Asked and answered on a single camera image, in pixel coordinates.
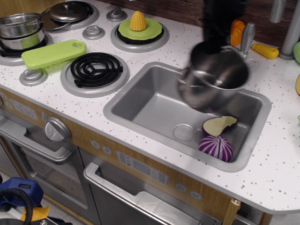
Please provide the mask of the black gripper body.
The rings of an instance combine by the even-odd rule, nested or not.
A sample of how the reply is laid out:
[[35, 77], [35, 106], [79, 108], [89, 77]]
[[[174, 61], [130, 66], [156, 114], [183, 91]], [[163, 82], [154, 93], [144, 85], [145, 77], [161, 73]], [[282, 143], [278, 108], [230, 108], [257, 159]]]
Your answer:
[[244, 15], [245, 0], [205, 0], [203, 39], [206, 53], [217, 53], [231, 42], [232, 23]]

